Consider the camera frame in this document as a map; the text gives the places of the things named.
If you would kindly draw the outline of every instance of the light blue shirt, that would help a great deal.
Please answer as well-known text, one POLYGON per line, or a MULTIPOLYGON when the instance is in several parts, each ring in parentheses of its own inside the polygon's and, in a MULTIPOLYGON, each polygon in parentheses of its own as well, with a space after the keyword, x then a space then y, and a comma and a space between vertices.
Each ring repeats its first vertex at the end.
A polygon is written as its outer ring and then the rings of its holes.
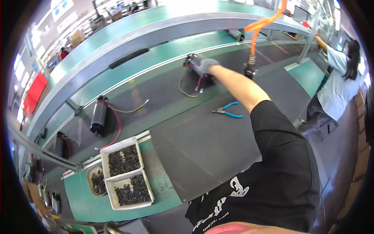
POLYGON ((348 56, 327 47, 328 64, 334 68, 325 85, 317 93, 322 109, 335 121, 343 115, 350 100, 358 93, 363 77, 357 71, 356 80, 346 79, 348 56))

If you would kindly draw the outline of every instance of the pliers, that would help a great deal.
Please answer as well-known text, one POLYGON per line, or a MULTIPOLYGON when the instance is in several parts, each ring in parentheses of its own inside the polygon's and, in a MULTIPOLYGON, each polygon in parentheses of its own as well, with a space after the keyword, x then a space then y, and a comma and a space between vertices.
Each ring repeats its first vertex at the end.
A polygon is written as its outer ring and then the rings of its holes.
POLYGON ((221 114, 227 114, 227 115, 229 115, 231 117, 234 117, 234 118, 243 118, 242 115, 234 115, 234 114, 231 114, 229 112, 224 111, 224 109, 226 109, 226 108, 228 108, 228 107, 230 107, 232 105, 236 105, 236 104, 239 104, 239 102, 235 101, 235 102, 229 103, 229 104, 227 104, 224 107, 218 108, 217 110, 212 110, 212 113, 221 113, 221 114))

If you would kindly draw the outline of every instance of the gloved hand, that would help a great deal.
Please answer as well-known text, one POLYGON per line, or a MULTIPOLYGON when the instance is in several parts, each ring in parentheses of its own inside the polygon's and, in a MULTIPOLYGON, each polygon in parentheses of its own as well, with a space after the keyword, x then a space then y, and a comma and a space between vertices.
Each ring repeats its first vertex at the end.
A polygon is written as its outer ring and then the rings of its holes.
POLYGON ((220 65, 217 60, 214 60, 212 58, 202 58, 200 60, 200 66, 195 66, 194 70, 199 71, 203 74, 209 74, 208 67, 213 64, 220 65))

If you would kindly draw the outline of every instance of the black t-shirt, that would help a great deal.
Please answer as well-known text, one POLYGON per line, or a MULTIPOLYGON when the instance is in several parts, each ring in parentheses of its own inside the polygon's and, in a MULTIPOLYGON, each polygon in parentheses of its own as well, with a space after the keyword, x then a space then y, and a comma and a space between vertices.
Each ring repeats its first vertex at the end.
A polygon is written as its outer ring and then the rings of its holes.
POLYGON ((320 193, 309 142, 271 101, 255 106, 251 122, 263 161, 191 201, 186 218, 193 233, 228 222, 302 232, 312 227, 320 193))

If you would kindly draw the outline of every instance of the forearm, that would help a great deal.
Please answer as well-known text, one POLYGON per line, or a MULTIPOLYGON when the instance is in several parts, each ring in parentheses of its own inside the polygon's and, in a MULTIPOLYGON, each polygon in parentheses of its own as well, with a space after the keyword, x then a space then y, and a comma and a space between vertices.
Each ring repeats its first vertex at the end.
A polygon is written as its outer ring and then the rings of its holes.
POLYGON ((325 53, 327 53, 327 44, 326 42, 322 41, 321 38, 319 38, 319 36, 315 36, 314 37, 317 41, 317 43, 319 44, 319 46, 324 50, 325 53))
POLYGON ((251 112, 263 100, 270 100, 269 96, 255 82, 235 71, 211 65, 208 67, 211 75, 216 77, 240 102, 251 112))

